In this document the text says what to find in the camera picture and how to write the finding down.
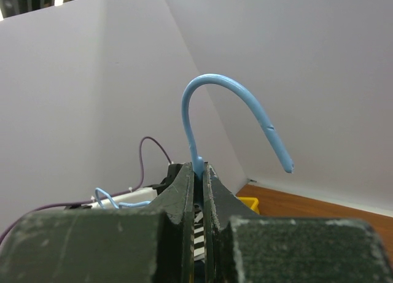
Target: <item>white wall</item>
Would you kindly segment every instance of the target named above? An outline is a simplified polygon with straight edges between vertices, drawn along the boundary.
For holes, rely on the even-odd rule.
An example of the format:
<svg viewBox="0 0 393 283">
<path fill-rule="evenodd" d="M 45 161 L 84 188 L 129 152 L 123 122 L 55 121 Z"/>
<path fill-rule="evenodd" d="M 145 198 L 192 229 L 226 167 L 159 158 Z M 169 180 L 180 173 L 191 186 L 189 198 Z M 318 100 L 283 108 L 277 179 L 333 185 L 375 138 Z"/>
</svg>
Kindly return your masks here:
<svg viewBox="0 0 393 283">
<path fill-rule="evenodd" d="M 138 143 L 189 161 L 181 95 L 199 73 L 165 0 L 78 0 L 0 23 L 0 231 L 42 204 L 139 181 Z M 246 177 L 206 92 L 191 120 L 200 153 L 236 191 Z M 166 175 L 146 142 L 145 184 Z"/>
<path fill-rule="evenodd" d="M 167 0 L 200 72 L 263 103 L 295 163 L 281 169 L 247 107 L 209 88 L 246 175 L 393 209 L 393 0 Z"/>
</svg>

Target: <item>wooden floor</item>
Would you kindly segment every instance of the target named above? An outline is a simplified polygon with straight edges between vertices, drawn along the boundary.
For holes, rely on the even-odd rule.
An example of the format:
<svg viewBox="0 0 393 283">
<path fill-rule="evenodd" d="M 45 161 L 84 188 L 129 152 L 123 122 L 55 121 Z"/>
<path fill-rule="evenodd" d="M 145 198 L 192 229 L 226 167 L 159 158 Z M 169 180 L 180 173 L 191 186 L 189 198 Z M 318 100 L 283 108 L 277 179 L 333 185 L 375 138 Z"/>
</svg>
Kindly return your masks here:
<svg viewBox="0 0 393 283">
<path fill-rule="evenodd" d="M 393 258 L 393 218 L 302 196 L 245 185 L 237 194 L 259 199 L 261 215 L 275 217 L 356 217 L 366 220 L 379 233 Z"/>
</svg>

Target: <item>yellow container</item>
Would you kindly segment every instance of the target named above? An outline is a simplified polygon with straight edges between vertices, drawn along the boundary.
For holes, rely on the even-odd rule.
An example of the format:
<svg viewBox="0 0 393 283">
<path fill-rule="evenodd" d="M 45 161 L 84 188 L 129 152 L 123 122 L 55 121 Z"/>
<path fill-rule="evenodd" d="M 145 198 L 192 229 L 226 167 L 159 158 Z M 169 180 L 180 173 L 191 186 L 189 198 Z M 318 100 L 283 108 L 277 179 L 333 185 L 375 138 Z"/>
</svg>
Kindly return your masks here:
<svg viewBox="0 0 393 283">
<path fill-rule="evenodd" d="M 256 213 L 259 214 L 259 200 L 258 198 L 254 197 L 239 197 L 239 199 L 249 208 L 251 208 L 252 211 L 255 211 Z"/>
</svg>

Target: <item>white connector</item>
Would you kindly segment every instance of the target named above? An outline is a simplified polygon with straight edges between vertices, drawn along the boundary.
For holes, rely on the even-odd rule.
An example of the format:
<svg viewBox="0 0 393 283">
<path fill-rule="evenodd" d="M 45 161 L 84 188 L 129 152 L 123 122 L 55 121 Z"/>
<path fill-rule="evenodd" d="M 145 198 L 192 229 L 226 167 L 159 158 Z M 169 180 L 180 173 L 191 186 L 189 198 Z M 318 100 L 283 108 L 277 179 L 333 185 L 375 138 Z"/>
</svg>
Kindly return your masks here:
<svg viewBox="0 0 393 283">
<path fill-rule="evenodd" d="M 135 192 L 130 192 L 120 196 L 113 197 L 113 200 L 116 203 L 119 202 L 138 203 L 143 201 L 153 201 L 153 199 L 156 197 L 157 197 L 157 191 L 150 187 L 146 187 L 136 190 Z M 102 200 L 102 203 L 106 208 L 113 208 L 111 202 L 108 199 Z M 91 205 L 91 209 L 101 209 L 101 206 L 99 206 L 98 202 L 94 202 L 89 205 Z"/>
</svg>

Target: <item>wooden surface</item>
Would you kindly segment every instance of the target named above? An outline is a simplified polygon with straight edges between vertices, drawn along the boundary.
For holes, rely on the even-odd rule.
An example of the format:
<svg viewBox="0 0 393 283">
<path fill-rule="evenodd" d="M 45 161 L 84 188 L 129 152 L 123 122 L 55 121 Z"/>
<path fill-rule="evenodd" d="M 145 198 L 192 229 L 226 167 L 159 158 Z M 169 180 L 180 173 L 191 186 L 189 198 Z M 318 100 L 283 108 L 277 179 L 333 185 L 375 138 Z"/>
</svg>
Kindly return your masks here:
<svg viewBox="0 0 393 283">
<path fill-rule="evenodd" d="M 258 198 L 261 215 L 275 217 L 355 217 L 364 219 L 382 237 L 389 257 L 393 258 L 392 217 L 252 185 L 245 185 L 236 195 Z"/>
</svg>

